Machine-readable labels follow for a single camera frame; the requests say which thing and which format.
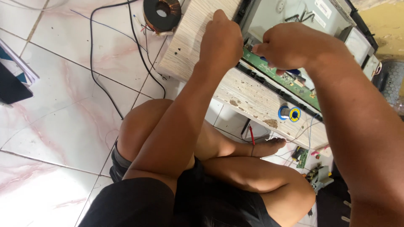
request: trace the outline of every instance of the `blue wire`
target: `blue wire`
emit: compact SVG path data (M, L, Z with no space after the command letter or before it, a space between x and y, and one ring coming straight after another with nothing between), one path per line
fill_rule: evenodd
M81 14L81 13L79 13L79 12L76 12L76 11L74 11L74 10L70 10L70 11L73 11L73 12L75 12L75 13L77 13L77 14L79 14L80 16L82 16L82 17L85 17L85 18L87 18L87 19L90 19L90 18L88 18L88 17L86 17L86 16L84 16L83 14ZM119 33L121 33L121 34L124 34L124 35L126 35L125 33L123 33L123 32L121 32L121 31L118 31L118 30L116 30L115 28L113 28L113 27L110 27L110 26L108 26L108 25L106 25L106 24L103 24L103 23L100 23L100 22L97 22L97 21L95 21L95 20L93 20L93 22L96 22L97 24L100 24L100 25L103 25L103 26L106 26L106 27L109 27L110 29L113 29L113 30L115 30L115 31L117 31L117 32L119 32ZM130 36L128 36L128 35L126 35L127 37L129 37L131 40L133 40L135 43L137 43L132 37L130 37Z
M310 148L311 148L311 126L313 125L313 120L314 120L319 114L320 114L320 113L314 115L314 117L311 119L310 132L309 132L309 152L310 152Z

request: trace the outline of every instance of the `white wire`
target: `white wire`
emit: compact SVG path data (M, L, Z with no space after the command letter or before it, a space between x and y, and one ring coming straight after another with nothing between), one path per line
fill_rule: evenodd
M16 5L10 4L8 2L3 2L3 1L0 0L0 2L2 2L4 4L7 4L7 5L10 5L10 6L13 6L13 7L17 7L17 8L23 8L23 9L29 9L29 10L38 10L38 11L48 11L48 10L55 9L57 7L63 6L69 0L61 0L59 3L57 3L57 4L53 5L53 6L47 7L47 8L34 8L34 7L24 5L24 4L20 3L20 2L17 2L16 0L9 0L9 1L13 2L15 4L18 4L20 6L16 6Z

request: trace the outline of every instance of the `white tile floor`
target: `white tile floor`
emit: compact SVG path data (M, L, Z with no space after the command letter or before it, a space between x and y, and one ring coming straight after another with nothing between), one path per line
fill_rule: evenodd
M43 7L47 0L19 0ZM48 6L58 0L48 1ZM0 226L78 225L102 188L112 183L110 150L117 138L121 119L107 95L95 85L89 70L89 17L97 7L122 0L70 0L66 5L41 13L0 2L0 38L40 76L30 89L34 97L0 106ZM142 0L131 9L144 24ZM183 0L186 9L190 0ZM93 23L94 71L96 80L109 92L122 115L150 100L163 97L163 90L151 78L132 40L128 7L103 9ZM151 62L158 63L170 37L150 32L146 39L134 20L140 45L147 47ZM146 64L166 89L166 98L175 99L184 84L161 77L151 63ZM227 137L241 136L247 120L230 107L212 100L205 119ZM256 138L273 134L251 123ZM275 155L264 158L296 169L291 163L288 143ZM318 162L330 165L332 157L308 158L306 173ZM317 226L313 216L304 217L296 227Z

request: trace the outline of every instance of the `black shorts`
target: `black shorts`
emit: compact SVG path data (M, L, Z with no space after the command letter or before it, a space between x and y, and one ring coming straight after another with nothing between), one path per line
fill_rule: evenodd
M112 167L109 174L116 183L122 180L131 162L119 154L116 143L112 148L111 158ZM194 167L185 170L177 180L175 203L181 197L200 192L202 188L239 210L252 227L281 227L269 216L264 201L258 193L238 189L205 175L202 163L195 157Z

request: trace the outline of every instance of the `red wire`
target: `red wire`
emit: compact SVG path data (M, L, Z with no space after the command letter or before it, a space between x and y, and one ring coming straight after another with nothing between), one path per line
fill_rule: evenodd
M254 140L254 136L253 136L253 129L250 125L250 133L251 133L251 140L252 140L252 145L255 145L255 140Z

